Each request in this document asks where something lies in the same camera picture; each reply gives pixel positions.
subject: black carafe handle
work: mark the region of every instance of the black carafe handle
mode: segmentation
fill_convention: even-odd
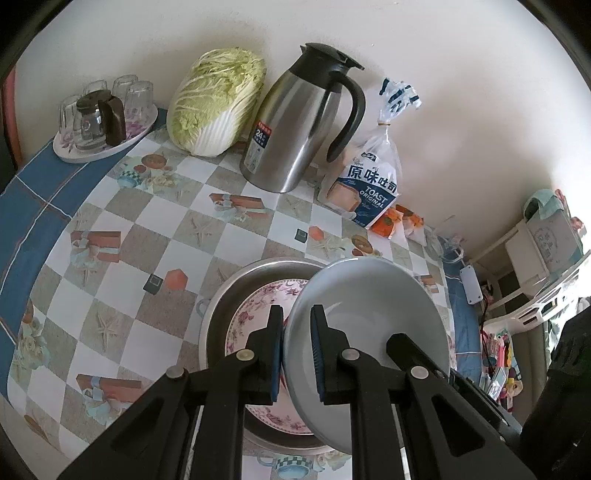
[[[107,101],[99,100],[98,105],[105,142],[111,147],[116,147],[126,138],[123,102],[114,96]]]
[[[336,157],[338,157],[347,146],[365,113],[365,95],[357,82],[341,72],[332,72],[330,76],[335,82],[340,83],[349,91],[351,98],[353,99],[353,108],[347,123],[345,123],[343,129],[330,144],[329,151],[326,154],[326,161],[328,163],[336,160]]]

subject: blue cloth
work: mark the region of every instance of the blue cloth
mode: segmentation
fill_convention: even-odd
[[[564,205],[558,196],[550,189],[541,189],[525,202],[523,216],[525,220],[529,220],[537,213],[540,220],[545,220],[554,215],[557,210],[564,210]]]
[[[456,329],[457,371],[478,385],[482,372],[478,314],[474,306],[468,303],[464,286],[459,278],[462,268],[463,265],[459,262],[443,264],[443,270],[447,276],[453,324]]]
[[[165,122],[166,110],[158,109],[154,128]],[[89,193],[133,148],[103,160],[70,164],[54,153],[52,143],[0,195],[0,393],[4,397],[14,342],[47,255]]]

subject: bread bag label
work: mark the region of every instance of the bread bag label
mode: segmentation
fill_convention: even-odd
[[[363,152],[345,166],[326,199],[358,225],[370,227],[397,196],[396,171],[373,153]]]

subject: stainless steel basin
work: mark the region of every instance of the stainless steel basin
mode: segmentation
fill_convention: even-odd
[[[248,296],[268,283],[286,278],[309,280],[323,264],[306,258],[278,257],[247,265],[228,278],[209,303],[199,335],[199,367],[215,365],[225,355],[228,326]],[[248,410],[244,436],[265,449],[286,455],[314,455],[332,450],[314,435],[293,435],[265,425]]]

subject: table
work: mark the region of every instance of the table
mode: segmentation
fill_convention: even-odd
[[[317,203],[315,167],[295,190],[276,194],[241,175],[244,144],[215,158],[187,156],[163,116],[118,158],[71,166],[46,147],[40,157],[49,160],[34,159],[0,199],[26,197],[34,219],[0,214],[20,228],[12,255],[0,258],[0,316],[2,341],[17,346],[8,399],[37,433],[74,458],[167,367],[198,369],[204,308],[230,275],[261,258],[327,264],[352,256],[359,241],[412,275],[433,276],[437,292],[428,291],[455,365],[443,267],[420,244],[402,229],[389,241]],[[60,182],[50,172],[53,186],[44,178],[50,162],[61,169]],[[304,465],[306,479],[351,475],[350,457],[336,451],[287,458],[245,442],[243,453],[245,478],[287,478],[288,461]]]

